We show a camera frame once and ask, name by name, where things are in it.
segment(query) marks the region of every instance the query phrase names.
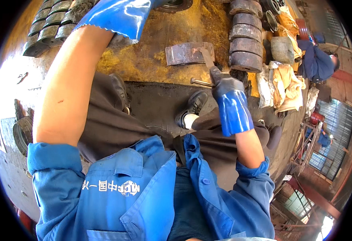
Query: blue work jacket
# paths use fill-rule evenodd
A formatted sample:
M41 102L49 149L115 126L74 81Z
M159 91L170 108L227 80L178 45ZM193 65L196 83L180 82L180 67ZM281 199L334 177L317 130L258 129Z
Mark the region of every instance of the blue work jacket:
M226 192L218 187L193 135L184 137L184 150L192 184L217 239L274 238L268 158L256 169L237 162L239 178ZM85 175L76 147L29 144L28 169L41 210L38 239L166 240L174 218L175 157L153 136L93 163Z

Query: red gas cylinder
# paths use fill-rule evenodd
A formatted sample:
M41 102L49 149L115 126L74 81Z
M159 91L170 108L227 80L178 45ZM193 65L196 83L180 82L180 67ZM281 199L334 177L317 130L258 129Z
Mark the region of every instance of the red gas cylinder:
M324 122L324 115L314 111L310 116L310 123L316 125L318 122Z

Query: jacket button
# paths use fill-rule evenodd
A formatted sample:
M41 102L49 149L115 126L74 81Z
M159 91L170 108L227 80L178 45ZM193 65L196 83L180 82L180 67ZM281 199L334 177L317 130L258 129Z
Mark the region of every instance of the jacket button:
M207 184L207 185L211 183L207 178L204 178L204 179L202 180L202 182L203 182L204 184Z

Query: rolled-up sleeve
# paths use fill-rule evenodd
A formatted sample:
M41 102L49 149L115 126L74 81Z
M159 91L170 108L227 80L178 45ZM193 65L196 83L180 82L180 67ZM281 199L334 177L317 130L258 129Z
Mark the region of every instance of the rolled-up sleeve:
M43 240L57 224L69 225L75 217L85 175L78 149L66 144L29 144L28 169L41 210L36 232Z

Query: glove cuff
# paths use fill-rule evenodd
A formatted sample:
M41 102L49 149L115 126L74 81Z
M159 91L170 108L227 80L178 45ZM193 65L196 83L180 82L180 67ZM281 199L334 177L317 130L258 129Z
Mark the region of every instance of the glove cuff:
M230 90L217 99L223 135L246 132L254 128L247 98L243 91Z

